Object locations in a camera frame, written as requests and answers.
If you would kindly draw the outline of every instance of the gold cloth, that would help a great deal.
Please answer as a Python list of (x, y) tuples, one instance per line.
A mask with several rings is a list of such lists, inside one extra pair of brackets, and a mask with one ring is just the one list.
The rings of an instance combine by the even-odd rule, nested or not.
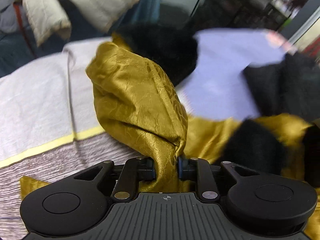
[[(156, 181), (140, 184), (140, 191), (187, 191), (188, 184), (177, 177), (177, 157), (184, 152), (187, 158), (199, 157), (214, 162), (240, 125), (231, 118), (221, 122), (187, 118), (163, 70), (153, 61), (112, 42), (99, 46), (87, 74), (93, 83), (94, 106), (101, 126), (118, 141), (155, 161)], [(283, 175), (303, 180), (301, 140), (310, 124), (289, 114), (260, 117), (256, 122), (288, 147), (288, 165)], [(34, 187), (21, 184), (24, 194), (31, 188)], [(306, 233), (314, 240), (320, 240), (319, 218), (318, 201), (306, 228)]]
[(48, 185), (49, 182), (33, 179), (28, 176), (22, 176), (20, 178), (20, 194), (21, 200), (23, 200), (32, 191)]

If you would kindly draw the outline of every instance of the black rubber pad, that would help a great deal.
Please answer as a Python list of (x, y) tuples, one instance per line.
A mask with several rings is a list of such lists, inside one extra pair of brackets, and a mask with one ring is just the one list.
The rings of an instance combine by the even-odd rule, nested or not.
[[(249, 234), (233, 225), (217, 204), (203, 204), (193, 193), (140, 193), (118, 203), (99, 225), (59, 240), (307, 240), (303, 233), (282, 238)], [(30, 233), (24, 240), (57, 240)]]

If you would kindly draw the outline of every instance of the black fur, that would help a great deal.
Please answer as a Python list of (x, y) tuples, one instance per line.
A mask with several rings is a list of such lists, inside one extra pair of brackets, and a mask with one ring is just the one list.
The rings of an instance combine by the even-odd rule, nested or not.
[(320, 129), (314, 125), (307, 129), (303, 138), (304, 179), (312, 187), (320, 187)]
[(260, 124), (245, 120), (227, 142), (216, 161), (230, 161), (256, 171), (280, 175), (285, 163), (285, 147)]
[(156, 62), (178, 85), (196, 68), (197, 41), (188, 30), (156, 24), (123, 26), (115, 31), (133, 53)]

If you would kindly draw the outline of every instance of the cloth pile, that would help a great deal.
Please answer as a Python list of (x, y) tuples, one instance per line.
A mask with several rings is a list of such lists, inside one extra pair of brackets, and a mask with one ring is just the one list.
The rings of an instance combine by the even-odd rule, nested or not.
[[(110, 36), (115, 29), (126, 24), (157, 22), (160, 14), (160, 0), (139, 0), (113, 23), (108, 33), (105, 33), (86, 20), (78, 7), (70, 0), (58, 1), (59, 7), (65, 11), (64, 15), (68, 17), (70, 22), (68, 25), (72, 27), (71, 36), (67, 40), (61, 39), (59, 33), (62, 35), (70, 33), (70, 28), (62, 28), (63, 32), (58, 31), (37, 46), (37, 40), (28, 22), (23, 4), (14, 3), (14, 0), (0, 0), (0, 77), (12, 73), (37, 57), (60, 53), (69, 42)], [(50, 16), (50, 21), (54, 22), (56, 18), (51, 17), (51, 14), (45, 16), (41, 12), (38, 17)], [(46, 22), (43, 23), (43, 30), (50, 30)]]
[[(155, 161), (157, 180), (141, 183), (140, 191), (188, 191), (188, 183), (179, 181), (176, 173), (177, 158), (182, 154), (210, 163), (227, 159), (252, 169), (304, 179), (302, 141), (312, 125), (303, 116), (280, 113), (241, 122), (188, 115), (188, 100), (177, 95), (174, 86), (179, 90), (197, 72), (199, 40), (192, 33), (170, 28), (158, 27), (157, 32), (154, 26), (145, 27), (145, 32), (141, 25), (136, 28), (145, 35), (135, 36), (134, 27), (129, 32), (115, 32), (112, 41), (98, 47), (86, 72), (93, 85), (97, 119), (106, 134)], [(166, 38), (174, 41), (174, 46), (170, 47)], [(207, 112), (220, 107), (214, 101), (209, 104)], [(26, 195), (43, 185), (24, 177), (21, 192)], [(319, 216), (318, 205), (306, 229), (312, 239), (320, 239)]]
[[(63, 39), (71, 35), (71, 23), (58, 0), (22, 1), (28, 21), (40, 46), (53, 33)], [(112, 24), (139, 0), (70, 0), (96, 29), (107, 33)]]

